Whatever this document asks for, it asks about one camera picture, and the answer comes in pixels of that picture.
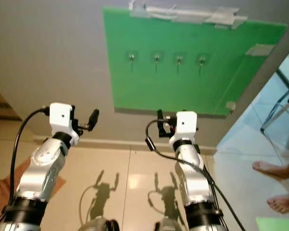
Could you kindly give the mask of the small clear tape piece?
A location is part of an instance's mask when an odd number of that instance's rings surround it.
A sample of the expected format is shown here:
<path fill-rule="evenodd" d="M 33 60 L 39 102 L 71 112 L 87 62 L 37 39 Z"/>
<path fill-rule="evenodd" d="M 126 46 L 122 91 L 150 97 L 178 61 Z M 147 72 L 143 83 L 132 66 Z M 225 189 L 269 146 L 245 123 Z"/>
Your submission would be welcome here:
<path fill-rule="evenodd" d="M 224 108 L 228 110 L 228 114 L 232 114 L 236 109 L 236 102 L 234 101 L 227 101 L 224 105 Z"/>

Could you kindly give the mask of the robot right leg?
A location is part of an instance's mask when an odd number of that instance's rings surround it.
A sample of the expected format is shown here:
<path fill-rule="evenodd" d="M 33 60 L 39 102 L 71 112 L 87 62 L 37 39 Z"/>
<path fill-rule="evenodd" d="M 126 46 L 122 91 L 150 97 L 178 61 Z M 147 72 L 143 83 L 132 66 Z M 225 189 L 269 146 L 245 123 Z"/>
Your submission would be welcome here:
<path fill-rule="evenodd" d="M 176 220 L 163 218 L 154 224 L 154 231 L 182 231 L 182 229 Z"/>

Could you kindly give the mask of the barefoot person in blue shorts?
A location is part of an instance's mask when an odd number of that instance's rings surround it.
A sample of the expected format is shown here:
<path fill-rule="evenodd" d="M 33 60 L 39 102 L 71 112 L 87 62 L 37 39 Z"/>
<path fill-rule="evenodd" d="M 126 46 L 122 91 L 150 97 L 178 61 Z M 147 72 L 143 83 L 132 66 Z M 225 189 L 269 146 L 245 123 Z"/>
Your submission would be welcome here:
<path fill-rule="evenodd" d="M 252 163 L 252 169 L 274 178 L 289 179 L 289 163 L 279 166 L 266 161 L 255 161 Z M 289 213 L 289 193 L 271 197 L 266 200 L 266 202 L 268 206 L 277 213 Z"/>

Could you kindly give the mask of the brown floor towel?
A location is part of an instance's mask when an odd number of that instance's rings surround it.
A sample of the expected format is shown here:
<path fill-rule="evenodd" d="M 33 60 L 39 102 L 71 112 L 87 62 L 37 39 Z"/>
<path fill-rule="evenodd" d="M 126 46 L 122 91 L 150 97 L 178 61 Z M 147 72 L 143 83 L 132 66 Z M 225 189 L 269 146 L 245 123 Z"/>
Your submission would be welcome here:
<path fill-rule="evenodd" d="M 23 161 L 15 168 L 15 183 L 19 183 L 19 179 L 23 175 L 24 171 L 29 167 L 30 160 Z M 9 189 L 10 189 L 10 175 L 0 179 L 0 216 L 2 209 L 8 204 L 9 201 Z"/>

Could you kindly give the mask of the long clear tape strip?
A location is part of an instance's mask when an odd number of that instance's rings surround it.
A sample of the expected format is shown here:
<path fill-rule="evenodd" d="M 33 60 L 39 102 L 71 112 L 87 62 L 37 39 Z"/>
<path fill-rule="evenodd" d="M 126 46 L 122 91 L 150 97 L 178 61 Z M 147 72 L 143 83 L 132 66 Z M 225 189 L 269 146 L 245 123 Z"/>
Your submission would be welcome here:
<path fill-rule="evenodd" d="M 131 17 L 157 18 L 175 23 L 213 24 L 219 28 L 237 29 L 244 24 L 247 16 L 238 15 L 237 7 L 180 6 L 163 7 L 145 0 L 131 0 L 128 6 Z"/>

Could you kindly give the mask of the green wall board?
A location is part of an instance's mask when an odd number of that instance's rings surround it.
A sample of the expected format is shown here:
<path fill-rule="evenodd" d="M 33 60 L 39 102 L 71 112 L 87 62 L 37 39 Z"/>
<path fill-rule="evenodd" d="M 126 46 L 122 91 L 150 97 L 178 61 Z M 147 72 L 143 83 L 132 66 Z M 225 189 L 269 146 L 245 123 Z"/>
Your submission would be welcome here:
<path fill-rule="evenodd" d="M 104 7 L 103 22 L 115 108 L 166 112 L 191 110 L 227 116 L 268 56 L 246 56 L 254 44 L 278 44 L 287 25 L 248 20 L 237 29 L 131 17 L 128 9 Z M 137 51 L 131 72 L 127 52 Z M 153 52 L 163 57 L 154 73 Z M 176 73 L 175 54 L 184 53 Z M 197 55 L 208 61 L 198 75 Z"/>

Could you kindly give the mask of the metal wall hook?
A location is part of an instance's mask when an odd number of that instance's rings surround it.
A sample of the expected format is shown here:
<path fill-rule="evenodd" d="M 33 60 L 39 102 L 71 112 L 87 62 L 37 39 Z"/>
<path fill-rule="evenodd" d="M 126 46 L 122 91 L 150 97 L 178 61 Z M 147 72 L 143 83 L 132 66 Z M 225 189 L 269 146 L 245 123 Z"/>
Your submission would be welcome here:
<path fill-rule="evenodd" d="M 202 69 L 208 61 L 208 55 L 206 53 L 199 53 L 197 55 L 197 64 L 198 64 L 198 75 L 202 73 Z"/>
<path fill-rule="evenodd" d="M 184 53 L 175 54 L 176 73 L 179 74 L 181 66 L 184 64 Z"/>
<path fill-rule="evenodd" d="M 130 63 L 131 72 L 133 72 L 133 65 L 136 60 L 138 52 L 137 51 L 128 51 L 127 56 Z"/>
<path fill-rule="evenodd" d="M 162 51 L 155 51 L 153 52 L 153 62 L 154 62 L 154 73 L 158 72 L 158 64 L 161 62 L 162 57 L 163 57 L 163 52 Z"/>

